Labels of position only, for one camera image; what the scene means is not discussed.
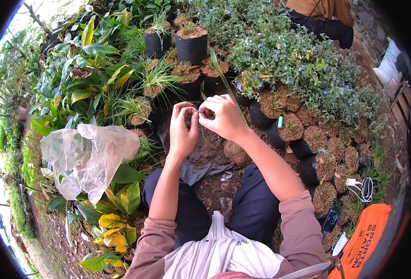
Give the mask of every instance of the black pants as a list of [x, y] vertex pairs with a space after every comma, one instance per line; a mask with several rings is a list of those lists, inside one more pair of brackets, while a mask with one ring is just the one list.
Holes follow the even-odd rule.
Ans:
[[[162, 169], [156, 169], [145, 180], [143, 202], [148, 208], [161, 172]], [[256, 165], [249, 165], [241, 180], [241, 187], [234, 194], [233, 213], [226, 226], [249, 239], [270, 245], [280, 219], [279, 203]], [[183, 182], [179, 182], [175, 222], [176, 248], [188, 241], [203, 239], [212, 223], [206, 208], [196, 197], [193, 189]]]
[[339, 40], [339, 46], [343, 49], [349, 49], [353, 44], [353, 27], [348, 27], [339, 20], [323, 21], [317, 19], [317, 17], [309, 17], [307, 19], [308, 16], [296, 11], [291, 11], [289, 14], [293, 23], [304, 25], [320, 41], [323, 40], [320, 34], [325, 33], [331, 40]]

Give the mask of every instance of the white cable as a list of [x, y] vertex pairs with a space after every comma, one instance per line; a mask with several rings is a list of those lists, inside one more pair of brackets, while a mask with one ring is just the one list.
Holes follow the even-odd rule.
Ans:
[[[362, 202], [369, 203], [373, 200], [373, 180], [370, 177], [366, 177], [362, 183], [359, 181], [356, 181], [356, 179], [353, 178], [348, 178], [347, 181], [345, 182], [345, 185], [347, 188], [352, 191]], [[356, 189], [359, 190], [360, 196], [352, 189], [351, 187], [355, 187]]]

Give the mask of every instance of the smartphone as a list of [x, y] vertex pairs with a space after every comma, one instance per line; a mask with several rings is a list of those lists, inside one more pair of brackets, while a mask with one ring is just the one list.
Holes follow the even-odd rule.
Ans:
[[342, 212], [342, 206], [344, 202], [340, 199], [334, 199], [333, 204], [331, 205], [330, 212], [323, 223], [322, 228], [327, 232], [332, 232], [334, 226], [336, 225], [337, 218], [339, 218], [340, 213]]

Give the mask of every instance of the person in brown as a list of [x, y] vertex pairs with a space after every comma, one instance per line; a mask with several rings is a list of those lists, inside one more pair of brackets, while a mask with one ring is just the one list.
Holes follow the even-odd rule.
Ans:
[[[192, 115], [189, 129], [187, 115]], [[210, 217], [179, 179], [199, 124], [238, 144], [254, 161], [244, 170], [227, 223], [220, 211]], [[245, 125], [230, 95], [209, 97], [199, 110], [188, 102], [174, 106], [164, 168], [146, 178], [142, 196], [148, 218], [124, 279], [279, 278], [312, 266], [303, 278], [329, 267], [309, 191], [288, 163]], [[276, 254], [270, 244], [280, 217], [283, 241]]]
[[354, 16], [348, 0], [288, 0], [286, 7], [291, 21], [305, 26], [322, 41], [324, 33], [331, 40], [339, 40], [339, 46], [349, 49], [353, 44]]

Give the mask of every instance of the hand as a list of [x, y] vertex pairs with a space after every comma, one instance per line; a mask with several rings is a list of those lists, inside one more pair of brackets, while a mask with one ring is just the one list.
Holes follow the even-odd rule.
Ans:
[[[192, 114], [190, 131], [185, 125], [185, 117]], [[195, 148], [198, 138], [198, 112], [192, 103], [177, 103], [173, 107], [170, 123], [170, 151], [169, 156], [178, 162], [182, 162]]]
[[[215, 113], [214, 120], [208, 119], [212, 112]], [[248, 131], [251, 131], [241, 118], [229, 94], [207, 98], [199, 107], [199, 123], [235, 143], [242, 139]]]

